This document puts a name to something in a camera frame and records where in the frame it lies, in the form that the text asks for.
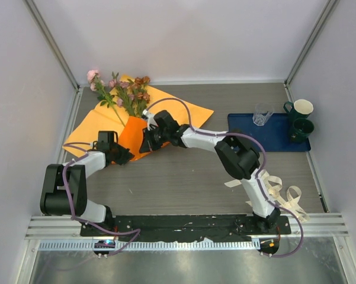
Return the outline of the orange fake flower stem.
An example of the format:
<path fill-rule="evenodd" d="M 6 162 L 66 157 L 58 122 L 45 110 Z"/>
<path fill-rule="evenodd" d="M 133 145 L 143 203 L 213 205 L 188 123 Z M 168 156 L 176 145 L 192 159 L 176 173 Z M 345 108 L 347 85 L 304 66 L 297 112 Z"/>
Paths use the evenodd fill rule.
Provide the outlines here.
<path fill-rule="evenodd" d="M 130 80 L 130 94 L 133 97 L 133 105 L 135 114 L 137 117 L 141 117 L 143 111 L 146 109 L 150 102 L 150 95 L 147 91 L 147 87 L 150 83 L 150 77 L 136 77 L 134 80 Z"/>

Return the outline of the pink fake flower stem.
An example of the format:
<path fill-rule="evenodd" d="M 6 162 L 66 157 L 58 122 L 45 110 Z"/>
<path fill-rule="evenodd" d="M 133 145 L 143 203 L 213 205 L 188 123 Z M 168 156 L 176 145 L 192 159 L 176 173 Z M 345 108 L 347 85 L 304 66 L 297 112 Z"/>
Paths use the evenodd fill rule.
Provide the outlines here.
<path fill-rule="evenodd" d="M 120 108 L 124 108 L 126 112 L 135 117 L 136 113 L 133 107 L 134 95 L 130 91 L 131 82 L 120 80 L 119 73 L 112 72 L 112 79 L 109 81 L 108 85 L 112 90 L 116 92 L 116 104 Z"/>
<path fill-rule="evenodd" d="M 98 94 L 97 98 L 100 101 L 100 105 L 106 105 L 107 108 L 111 108 L 116 113 L 122 126 L 125 126 L 124 121 L 115 108 L 116 103 L 113 101 L 114 97 L 105 89 L 105 83 L 101 79 L 99 71 L 94 69 L 89 70 L 86 76 L 90 89 Z"/>

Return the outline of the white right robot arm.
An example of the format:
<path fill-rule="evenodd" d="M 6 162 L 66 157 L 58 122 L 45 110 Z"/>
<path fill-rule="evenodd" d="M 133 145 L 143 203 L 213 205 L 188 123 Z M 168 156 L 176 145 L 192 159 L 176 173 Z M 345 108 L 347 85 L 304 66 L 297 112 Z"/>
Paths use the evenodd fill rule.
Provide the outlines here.
<path fill-rule="evenodd" d="M 268 196 L 260 175 L 259 153 L 246 135 L 207 131 L 189 124 L 179 125 L 166 110 L 157 114 L 145 110 L 142 118 L 147 122 L 147 127 L 143 129 L 140 153 L 156 151 L 165 143 L 216 153 L 225 171 L 239 180 L 245 189 L 251 201 L 252 220 L 257 231 L 268 234 L 276 228 L 281 211 Z"/>

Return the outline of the orange wrapping paper sheet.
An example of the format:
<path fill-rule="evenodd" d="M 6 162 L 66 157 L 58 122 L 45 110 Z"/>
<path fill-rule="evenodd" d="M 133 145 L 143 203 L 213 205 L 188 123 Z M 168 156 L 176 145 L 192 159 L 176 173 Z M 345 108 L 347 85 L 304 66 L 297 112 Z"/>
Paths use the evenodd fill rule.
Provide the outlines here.
<path fill-rule="evenodd" d="M 151 111 L 155 114 L 159 111 L 167 110 L 179 124 L 187 124 L 188 114 L 190 114 L 192 125 L 200 128 L 214 113 L 211 109 L 185 101 L 184 104 L 189 109 L 189 112 L 187 112 L 183 104 L 175 100 L 175 96 L 151 86 L 147 87 L 147 92 L 151 96 L 151 103 L 169 98 L 168 101 L 163 101 L 153 106 Z M 108 108 L 97 103 L 84 116 L 82 122 L 72 131 L 65 143 L 77 143 L 79 147 L 87 150 L 97 140 L 99 131 L 115 131 L 118 134 L 119 145 L 129 149 L 134 154 L 132 160 L 136 161 L 146 156 L 145 153 L 139 153 L 143 139 L 143 129 L 146 127 L 146 121 L 129 116 L 124 108 L 117 106 Z"/>

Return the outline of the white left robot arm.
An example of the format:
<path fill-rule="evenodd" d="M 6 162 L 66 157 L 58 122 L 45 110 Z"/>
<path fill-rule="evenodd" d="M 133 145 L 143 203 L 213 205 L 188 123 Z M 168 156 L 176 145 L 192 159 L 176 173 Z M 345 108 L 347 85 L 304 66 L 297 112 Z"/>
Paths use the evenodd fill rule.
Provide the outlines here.
<path fill-rule="evenodd" d="M 99 131 L 97 140 L 69 142 L 66 148 L 79 150 L 83 155 L 63 164 L 50 164 L 46 168 L 40 198 L 44 215 L 69 215 L 73 220 L 90 225 L 102 236 L 114 230 L 111 209 L 88 199 L 86 180 L 95 172 L 112 163 L 124 165 L 134 155 L 119 144 L 115 131 Z"/>

